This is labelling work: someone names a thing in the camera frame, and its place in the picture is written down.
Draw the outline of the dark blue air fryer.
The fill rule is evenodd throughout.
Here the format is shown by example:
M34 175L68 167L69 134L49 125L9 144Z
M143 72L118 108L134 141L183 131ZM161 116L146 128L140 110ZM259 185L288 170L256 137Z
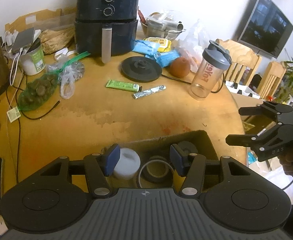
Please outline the dark blue air fryer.
M139 0L77 0L74 40L78 53L108 63L133 50Z

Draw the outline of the green cream tube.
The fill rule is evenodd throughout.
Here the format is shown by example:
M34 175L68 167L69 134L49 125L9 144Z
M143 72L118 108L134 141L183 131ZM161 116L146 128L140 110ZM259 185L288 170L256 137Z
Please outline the green cream tube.
M119 89L119 90L125 90L128 92L141 92L142 86L136 83L129 83L124 81L117 81L117 80L109 80L106 85L106 88L111 89Z

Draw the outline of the black kettle base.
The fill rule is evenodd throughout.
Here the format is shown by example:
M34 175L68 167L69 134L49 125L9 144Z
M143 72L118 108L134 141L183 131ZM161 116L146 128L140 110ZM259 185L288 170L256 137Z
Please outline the black kettle base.
M122 74L131 81L142 83L157 80L162 74L162 67L154 60L133 56L121 63Z

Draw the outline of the clear plastic bag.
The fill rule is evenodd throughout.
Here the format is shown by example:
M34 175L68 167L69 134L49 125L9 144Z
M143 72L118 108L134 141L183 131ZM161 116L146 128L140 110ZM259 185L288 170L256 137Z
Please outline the clear plastic bag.
M66 54L57 55L55 62L46 66L47 73L57 74L60 96L63 99L69 99L74 95L75 82L81 79L85 72L85 66L80 60L91 55L86 51L70 58L73 54L75 54L74 51L69 51Z

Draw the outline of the white tub green label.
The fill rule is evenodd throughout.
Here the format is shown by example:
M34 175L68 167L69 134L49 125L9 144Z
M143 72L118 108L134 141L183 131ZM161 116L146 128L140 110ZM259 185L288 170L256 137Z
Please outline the white tub green label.
M19 63L28 76L39 74L44 70L46 63L40 38L37 38L28 49L23 50Z

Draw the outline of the brown round pear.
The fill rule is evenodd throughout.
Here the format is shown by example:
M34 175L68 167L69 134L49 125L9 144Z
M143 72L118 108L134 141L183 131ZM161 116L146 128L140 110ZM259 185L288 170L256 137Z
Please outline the brown round pear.
M175 77L186 77L190 72L190 63L185 57L179 57L172 61L169 73Z

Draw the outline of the wall television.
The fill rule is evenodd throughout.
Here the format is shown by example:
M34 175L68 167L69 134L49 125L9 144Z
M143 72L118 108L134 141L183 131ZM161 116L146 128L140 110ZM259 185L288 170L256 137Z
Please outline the wall television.
M278 58L293 32L293 24L272 0L256 0L238 42Z

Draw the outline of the glass bowl with clutter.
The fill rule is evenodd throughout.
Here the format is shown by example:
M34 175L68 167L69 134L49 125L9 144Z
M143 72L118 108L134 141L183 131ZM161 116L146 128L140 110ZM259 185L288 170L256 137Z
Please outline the glass bowl with clutter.
M171 14L154 12L147 17L140 17L144 36L175 40L185 28L181 21L175 21Z

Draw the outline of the blue wipes pack left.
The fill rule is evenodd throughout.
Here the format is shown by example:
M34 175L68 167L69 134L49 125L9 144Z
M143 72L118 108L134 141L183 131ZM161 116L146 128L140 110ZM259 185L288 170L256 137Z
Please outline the blue wipes pack left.
M156 42L151 42L147 40L135 40L133 52L153 56L155 53L158 52L159 47L160 44Z

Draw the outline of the marble pattern flat bar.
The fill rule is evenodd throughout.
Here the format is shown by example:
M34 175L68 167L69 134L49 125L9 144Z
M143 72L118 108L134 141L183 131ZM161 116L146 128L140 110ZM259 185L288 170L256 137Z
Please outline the marble pattern flat bar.
M164 90L166 90L166 86L165 85L160 85L160 86L157 86L157 87L153 87L151 89L143 90L141 92L136 92L136 93L133 94L133 98L134 99L140 99L140 98L143 98L143 97L146 97L146 96L149 96L149 95L152 95L152 94L164 91Z

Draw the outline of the green net bag of nuts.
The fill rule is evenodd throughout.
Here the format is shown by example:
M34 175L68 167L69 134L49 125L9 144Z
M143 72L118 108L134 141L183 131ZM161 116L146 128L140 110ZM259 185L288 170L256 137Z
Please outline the green net bag of nuts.
M42 77L27 83L26 89L19 95L18 109L23 112L38 109L54 94L57 85L57 73L46 73Z

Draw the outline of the brown bark slab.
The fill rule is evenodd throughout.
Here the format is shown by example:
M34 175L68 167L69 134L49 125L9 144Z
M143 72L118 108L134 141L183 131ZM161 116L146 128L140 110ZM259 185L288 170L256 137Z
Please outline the brown bark slab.
M50 55L67 47L74 39L74 27L59 31L45 30L39 38L45 55Z

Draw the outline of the black tape roll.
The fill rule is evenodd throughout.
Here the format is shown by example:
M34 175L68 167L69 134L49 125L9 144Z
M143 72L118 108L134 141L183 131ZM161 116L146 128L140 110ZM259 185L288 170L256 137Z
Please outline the black tape roll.
M149 158L138 171L136 183L138 188L143 188L143 182L154 188L172 187L174 169L170 163L159 155Z

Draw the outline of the clear shaker bottle grey lid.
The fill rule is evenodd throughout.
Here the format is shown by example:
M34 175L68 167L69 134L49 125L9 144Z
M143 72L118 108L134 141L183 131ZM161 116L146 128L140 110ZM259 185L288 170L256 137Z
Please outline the clear shaker bottle grey lid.
M214 92L215 85L223 78L224 72L231 64L229 50L210 40L202 53L202 62L190 85L189 94L195 99L206 98Z

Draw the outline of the blue wipes pack right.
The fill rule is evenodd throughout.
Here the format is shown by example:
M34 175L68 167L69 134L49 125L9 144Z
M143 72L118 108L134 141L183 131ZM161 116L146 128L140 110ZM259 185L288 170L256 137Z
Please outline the blue wipes pack right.
M171 63L180 57L180 54L176 50L171 50L164 53L155 53L153 55L155 61L162 67L170 66Z

